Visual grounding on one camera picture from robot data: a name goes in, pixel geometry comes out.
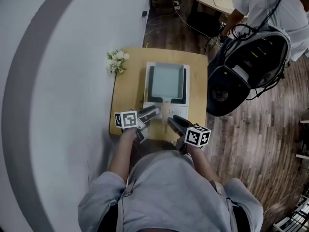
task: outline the gray t-shirt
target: gray t-shirt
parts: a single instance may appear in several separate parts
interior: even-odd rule
[[[79,205],[83,232],[97,231],[109,207],[121,199],[123,230],[146,228],[177,232],[231,231],[226,197],[199,175],[189,156],[162,151],[142,158],[133,168],[128,188],[118,175],[105,172],[96,179]],[[251,231],[260,231],[263,208],[238,180],[225,186],[226,195],[242,206]]]

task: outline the person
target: person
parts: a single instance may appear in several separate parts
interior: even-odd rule
[[[267,16],[269,10],[275,7],[278,0],[232,0],[234,11],[228,17],[227,24],[222,30],[221,35],[228,35],[228,39],[222,45],[221,50],[215,57],[209,67],[209,76],[217,66],[223,65],[223,53],[227,46],[234,38],[230,33],[235,25],[242,21],[248,15],[247,25],[258,27]],[[296,32],[296,37],[291,38],[291,60],[297,61],[298,58],[309,47],[308,31],[304,33],[304,29],[308,25],[307,12],[309,11],[309,0],[281,0],[276,9],[278,26],[287,30],[287,32]],[[235,27],[235,31],[240,32],[243,27]]]
[[[162,150],[141,158],[129,174],[135,129],[121,135],[107,172],[79,204],[83,232],[259,232],[263,208],[239,179],[220,184],[204,152]]]

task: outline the wooden floor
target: wooden floor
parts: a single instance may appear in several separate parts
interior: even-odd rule
[[[192,0],[181,2],[180,14],[186,21]],[[148,21],[154,16],[151,11]],[[178,15],[156,18],[150,24],[144,47],[203,54],[208,39],[194,34]],[[209,61],[218,49],[215,46],[210,51]],[[267,210],[263,231],[293,209],[302,188],[294,190],[307,178],[304,169],[298,170],[301,161],[295,154],[300,146],[295,139],[299,135],[298,122],[309,119],[309,60],[302,56],[286,69],[285,76],[260,98],[245,101],[223,117],[207,114],[206,121],[212,136],[205,154],[223,180],[239,178],[261,202]]]

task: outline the black and white marker cube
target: black and white marker cube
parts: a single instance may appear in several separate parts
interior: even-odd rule
[[[188,127],[184,142],[196,147],[202,147],[208,144],[211,135],[211,130],[202,127]]]
[[[115,113],[115,126],[118,128],[126,129],[138,126],[137,112],[127,111]]]

